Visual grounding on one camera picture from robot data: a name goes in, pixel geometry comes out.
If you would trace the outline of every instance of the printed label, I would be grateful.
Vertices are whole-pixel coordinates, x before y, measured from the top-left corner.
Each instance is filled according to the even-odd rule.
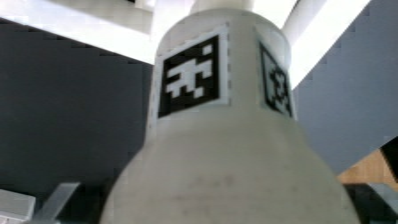
[[[290,83],[288,83],[290,77],[278,65],[276,59],[262,43],[260,43],[260,49],[262,49],[265,105],[274,111],[294,117]]]
[[[159,117],[221,98],[219,35],[164,60]]]

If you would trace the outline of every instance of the white ceiling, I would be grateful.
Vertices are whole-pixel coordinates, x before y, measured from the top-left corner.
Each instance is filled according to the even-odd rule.
[[[283,28],[292,43],[292,88],[370,0],[219,0],[246,3]],[[0,17],[153,64],[159,37],[196,0],[2,0]]]

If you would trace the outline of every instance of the bottle neck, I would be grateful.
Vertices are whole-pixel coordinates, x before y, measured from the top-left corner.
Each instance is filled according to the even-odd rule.
[[[217,108],[292,118],[288,64],[288,41],[265,18],[237,9],[191,15],[161,42],[148,131],[189,113],[207,119]]]

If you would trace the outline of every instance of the white bottle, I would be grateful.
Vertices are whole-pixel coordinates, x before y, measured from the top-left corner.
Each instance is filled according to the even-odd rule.
[[[290,46],[249,11],[191,15],[162,39],[146,144],[104,224],[356,224],[294,120]]]

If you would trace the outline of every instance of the gray wall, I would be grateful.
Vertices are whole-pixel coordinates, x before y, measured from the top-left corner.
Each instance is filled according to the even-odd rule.
[[[336,174],[398,135],[397,12],[397,0],[372,1],[294,91],[312,146]]]
[[[88,216],[143,146],[152,65],[0,23],[0,189],[42,204],[82,182]]]

